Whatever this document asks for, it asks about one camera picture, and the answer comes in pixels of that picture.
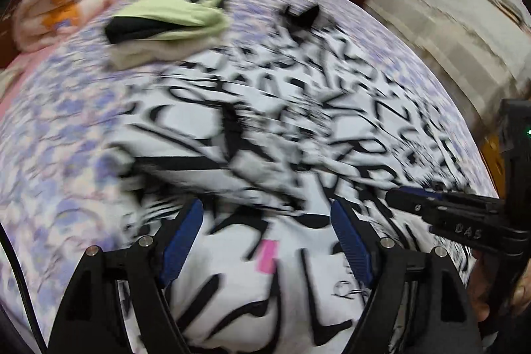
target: light green cloth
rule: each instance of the light green cloth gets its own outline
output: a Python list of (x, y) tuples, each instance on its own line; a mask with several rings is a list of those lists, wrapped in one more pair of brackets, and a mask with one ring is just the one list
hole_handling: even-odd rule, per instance
[(222, 0), (138, 0), (118, 11), (114, 17), (141, 17), (189, 26), (189, 29), (162, 32), (146, 39), (174, 40), (219, 35), (230, 25)]

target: pink patch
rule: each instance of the pink patch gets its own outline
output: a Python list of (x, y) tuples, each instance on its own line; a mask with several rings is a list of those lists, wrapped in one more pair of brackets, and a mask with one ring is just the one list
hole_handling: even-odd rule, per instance
[(257, 271), (274, 273), (274, 259), (277, 257), (278, 242), (276, 240), (262, 240), (260, 244)]

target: folded clothing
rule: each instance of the folded clothing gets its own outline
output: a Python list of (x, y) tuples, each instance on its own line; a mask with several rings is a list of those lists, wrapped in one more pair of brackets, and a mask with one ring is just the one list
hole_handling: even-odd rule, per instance
[(175, 41), (134, 39), (111, 45), (109, 53), (112, 67), (121, 71), (156, 60), (182, 60), (207, 48), (219, 46), (221, 42), (217, 36)]
[(224, 7), (225, 0), (139, 0), (113, 15), (105, 34), (111, 44), (219, 35), (229, 26)]
[(13, 14), (20, 51), (35, 51), (79, 29), (115, 0), (22, 0)]

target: pink blanket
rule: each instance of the pink blanket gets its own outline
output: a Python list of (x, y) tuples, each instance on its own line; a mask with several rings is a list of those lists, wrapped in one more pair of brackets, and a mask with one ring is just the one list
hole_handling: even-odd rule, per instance
[(33, 53), (21, 53), (18, 55), (7, 67), (6, 71), (10, 68), (18, 68), (22, 63), (22, 68), (24, 72), (17, 79), (17, 81), (9, 88), (5, 93), (3, 98), (0, 101), (0, 119), (4, 118), (4, 115), (7, 109), (11, 106), (11, 102), (19, 93), (22, 83), (35, 71), (36, 67), (44, 62), (48, 56), (50, 56), (54, 50), (57, 48), (57, 45), (51, 45), (49, 47), (43, 48)]
[(13, 39), (31, 52), (72, 34), (116, 0), (22, 0), (13, 15)]

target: bed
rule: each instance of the bed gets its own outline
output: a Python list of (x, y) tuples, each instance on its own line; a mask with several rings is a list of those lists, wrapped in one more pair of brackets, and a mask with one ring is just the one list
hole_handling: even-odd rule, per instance
[[(0, 219), (27, 278), (47, 339), (63, 291), (83, 251), (121, 246), (127, 202), (113, 176), (105, 139), (117, 124), (127, 82), (161, 65), (113, 72), (103, 26), (123, 0), (58, 46), (26, 77), (0, 125)], [(442, 112), (461, 166), (476, 193), (494, 196), (463, 117), (442, 85), (397, 37), (347, 0), (229, 0), (235, 42), (263, 39), (273, 8), (317, 2), (335, 16), (372, 61)], [(0, 299), (25, 320), (17, 284), (0, 258)]]

